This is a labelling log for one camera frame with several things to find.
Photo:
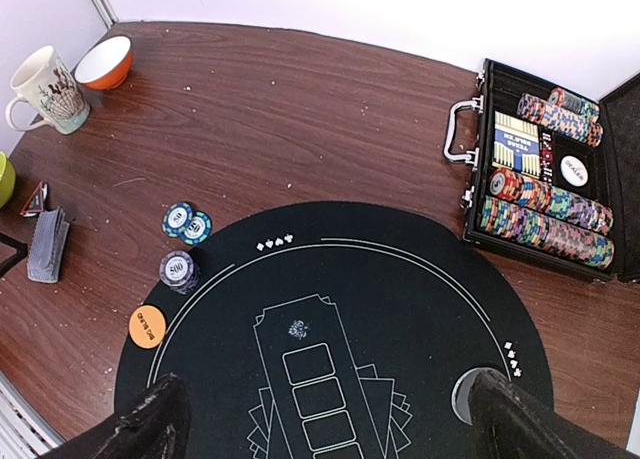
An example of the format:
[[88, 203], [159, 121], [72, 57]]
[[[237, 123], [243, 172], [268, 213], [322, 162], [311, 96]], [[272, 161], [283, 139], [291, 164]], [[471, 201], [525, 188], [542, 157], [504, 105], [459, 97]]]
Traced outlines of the purple poker chip stack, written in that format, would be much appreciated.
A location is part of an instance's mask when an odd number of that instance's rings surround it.
[[173, 292], [187, 295], [198, 286], [200, 268], [188, 252], [174, 250], [162, 259], [159, 277]]

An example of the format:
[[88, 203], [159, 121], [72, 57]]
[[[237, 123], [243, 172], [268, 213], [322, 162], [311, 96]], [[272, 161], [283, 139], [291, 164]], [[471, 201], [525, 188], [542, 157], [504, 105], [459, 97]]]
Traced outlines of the orange big blind button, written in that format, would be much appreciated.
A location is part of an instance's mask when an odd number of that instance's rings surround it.
[[129, 337], [142, 349], [153, 349], [161, 344], [166, 331], [166, 319], [162, 311], [153, 305], [142, 305], [130, 316]]

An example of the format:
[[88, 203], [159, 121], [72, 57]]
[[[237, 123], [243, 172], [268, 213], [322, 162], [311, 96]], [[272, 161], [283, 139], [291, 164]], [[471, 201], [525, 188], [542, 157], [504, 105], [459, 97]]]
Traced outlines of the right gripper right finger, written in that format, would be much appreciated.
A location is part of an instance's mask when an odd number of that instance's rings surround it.
[[556, 414], [493, 370], [469, 392], [479, 458], [634, 458], [636, 455]]

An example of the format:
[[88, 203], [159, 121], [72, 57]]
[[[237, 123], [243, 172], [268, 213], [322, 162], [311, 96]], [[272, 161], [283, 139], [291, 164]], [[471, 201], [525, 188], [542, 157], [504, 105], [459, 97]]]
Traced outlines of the grey playing card deck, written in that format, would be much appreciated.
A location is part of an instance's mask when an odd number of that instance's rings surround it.
[[45, 284], [53, 284], [59, 280], [69, 227], [62, 207], [39, 215], [28, 254], [29, 280]]

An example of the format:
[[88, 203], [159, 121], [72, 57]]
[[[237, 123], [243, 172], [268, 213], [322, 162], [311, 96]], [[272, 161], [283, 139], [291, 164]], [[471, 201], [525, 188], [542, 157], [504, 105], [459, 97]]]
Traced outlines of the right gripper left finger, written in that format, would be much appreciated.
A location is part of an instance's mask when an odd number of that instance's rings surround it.
[[166, 374], [97, 426], [45, 458], [184, 458], [191, 406], [182, 379]]

